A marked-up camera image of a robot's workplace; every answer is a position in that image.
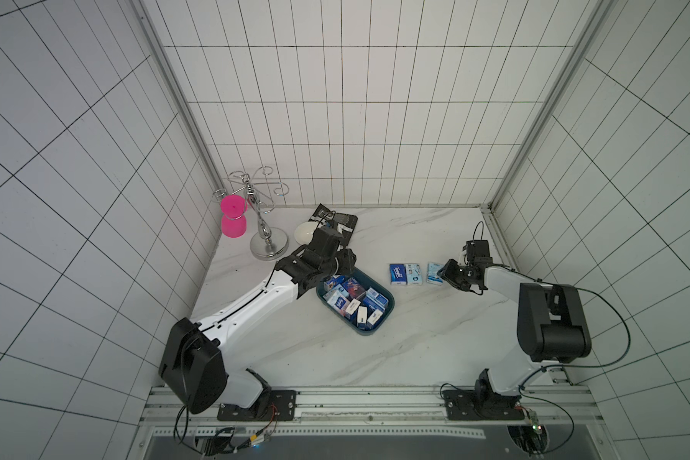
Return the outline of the light blue Vinda tissue pack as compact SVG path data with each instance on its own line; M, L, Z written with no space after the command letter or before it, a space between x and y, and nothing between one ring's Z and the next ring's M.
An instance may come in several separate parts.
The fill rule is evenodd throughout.
M424 283L421 266L415 263L405 264L408 285L422 285Z

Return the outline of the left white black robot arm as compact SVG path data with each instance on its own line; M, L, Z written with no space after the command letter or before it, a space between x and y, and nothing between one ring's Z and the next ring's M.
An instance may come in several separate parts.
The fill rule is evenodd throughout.
M182 406L197 415L215 404L257 419L268 411L271 386L250 368L228 370L224 359L244 335L277 310L334 275L351 275L357 257L344 236L329 227L276 262L270 275L216 314L172 326L158 374Z

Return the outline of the dark blue Tempo tissue pack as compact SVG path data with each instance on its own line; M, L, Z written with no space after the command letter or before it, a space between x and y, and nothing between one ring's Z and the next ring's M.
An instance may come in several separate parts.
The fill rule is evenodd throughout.
M390 284L394 286L405 286L408 284L405 264L389 265Z

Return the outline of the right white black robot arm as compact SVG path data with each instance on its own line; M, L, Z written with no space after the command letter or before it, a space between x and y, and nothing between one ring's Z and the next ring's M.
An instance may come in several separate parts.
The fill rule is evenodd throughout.
M493 291L517 304L517 345L497 365L483 370L471 389L444 385L441 398L450 421L519 421L525 417L521 390L542 373L591 351L576 287L538 281L496 264L485 240L463 247L464 261L448 260L438 271L458 291Z

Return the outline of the light blue cartoon tissue pack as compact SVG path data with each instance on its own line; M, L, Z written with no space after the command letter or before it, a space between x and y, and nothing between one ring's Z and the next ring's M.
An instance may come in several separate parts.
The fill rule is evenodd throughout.
M439 286L444 283L444 280L440 276L442 268L444 268L442 264L433 262L427 264L427 277L425 280L428 284Z

